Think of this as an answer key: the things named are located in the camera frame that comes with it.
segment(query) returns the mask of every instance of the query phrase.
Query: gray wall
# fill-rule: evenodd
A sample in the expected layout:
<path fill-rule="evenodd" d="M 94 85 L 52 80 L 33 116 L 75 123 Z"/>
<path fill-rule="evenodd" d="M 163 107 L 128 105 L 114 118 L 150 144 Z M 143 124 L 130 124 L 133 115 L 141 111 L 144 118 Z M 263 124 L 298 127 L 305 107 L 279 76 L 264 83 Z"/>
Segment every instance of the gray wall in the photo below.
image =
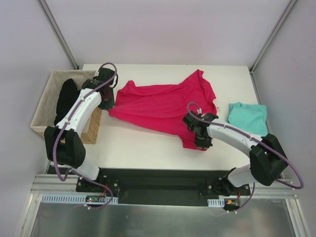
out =
<path fill-rule="evenodd" d="M 268 107 L 268 126 L 301 172 L 303 212 L 316 236 L 316 1 L 300 0 L 263 62 L 255 81 Z M 287 177 L 294 177 L 290 171 Z"/>
<path fill-rule="evenodd" d="M 47 0 L 80 65 L 248 65 L 288 0 Z"/>
<path fill-rule="evenodd" d="M 71 69 L 36 0 L 0 1 L 0 236 L 14 236 L 46 164 L 30 123 L 50 72 Z"/>

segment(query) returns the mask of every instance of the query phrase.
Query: folded teal shirt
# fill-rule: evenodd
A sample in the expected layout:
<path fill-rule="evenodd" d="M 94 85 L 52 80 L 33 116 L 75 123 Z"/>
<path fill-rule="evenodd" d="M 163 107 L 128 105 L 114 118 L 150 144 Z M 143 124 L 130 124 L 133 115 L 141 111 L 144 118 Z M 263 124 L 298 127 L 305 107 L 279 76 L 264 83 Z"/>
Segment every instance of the folded teal shirt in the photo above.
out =
<path fill-rule="evenodd" d="M 227 122 L 253 134 L 267 135 L 267 107 L 265 105 L 246 105 L 241 102 L 229 104 Z"/>

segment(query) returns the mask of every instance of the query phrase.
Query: white tabletop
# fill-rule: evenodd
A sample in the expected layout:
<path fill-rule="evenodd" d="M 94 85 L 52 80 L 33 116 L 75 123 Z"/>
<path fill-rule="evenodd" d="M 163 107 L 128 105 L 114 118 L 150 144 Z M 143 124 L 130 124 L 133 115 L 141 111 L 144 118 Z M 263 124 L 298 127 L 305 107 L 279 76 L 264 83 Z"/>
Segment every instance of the white tabletop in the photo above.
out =
<path fill-rule="evenodd" d="M 97 70 L 99 64 L 85 64 L 83 70 Z M 242 102 L 257 104 L 252 81 L 246 66 L 199 65 L 116 65 L 119 81 L 115 88 L 123 88 L 127 81 L 136 86 L 178 84 L 196 69 L 211 83 L 217 96 L 214 103 L 220 108 L 217 115 L 226 120 L 228 105 Z M 98 140 L 85 145 L 86 157 L 95 165 L 107 168 L 229 170 L 249 163 L 242 152 L 219 140 L 206 152 L 184 149 L 177 136 L 109 117 L 102 112 Z"/>

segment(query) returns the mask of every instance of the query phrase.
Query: red shirt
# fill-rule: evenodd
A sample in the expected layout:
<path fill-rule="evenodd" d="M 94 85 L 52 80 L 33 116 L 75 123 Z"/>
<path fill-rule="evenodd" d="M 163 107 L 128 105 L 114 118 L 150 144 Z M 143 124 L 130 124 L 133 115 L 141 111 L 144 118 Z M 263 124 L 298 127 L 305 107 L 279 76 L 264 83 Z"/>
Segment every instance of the red shirt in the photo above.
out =
<path fill-rule="evenodd" d="M 184 148 L 198 149 L 194 145 L 195 134 L 188 131 L 182 119 L 191 101 L 196 102 L 204 114 L 217 112 L 213 104 L 216 98 L 214 91 L 202 75 L 203 71 L 196 70 L 178 85 L 137 87 L 130 80 L 118 91 L 116 106 L 109 115 L 141 127 L 177 135 Z"/>

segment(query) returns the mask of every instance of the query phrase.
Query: black metal base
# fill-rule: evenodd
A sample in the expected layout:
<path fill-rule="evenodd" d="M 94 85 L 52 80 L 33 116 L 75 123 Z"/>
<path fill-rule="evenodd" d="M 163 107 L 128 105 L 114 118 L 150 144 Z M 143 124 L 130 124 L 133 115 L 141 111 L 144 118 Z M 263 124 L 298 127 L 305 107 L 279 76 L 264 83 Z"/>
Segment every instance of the black metal base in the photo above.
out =
<path fill-rule="evenodd" d="M 217 199 L 212 184 L 229 171 L 102 169 L 98 182 L 107 184 L 122 204 L 207 206 Z M 249 185 L 240 187 L 250 195 Z M 102 187 L 78 179 L 77 192 L 102 193 Z"/>

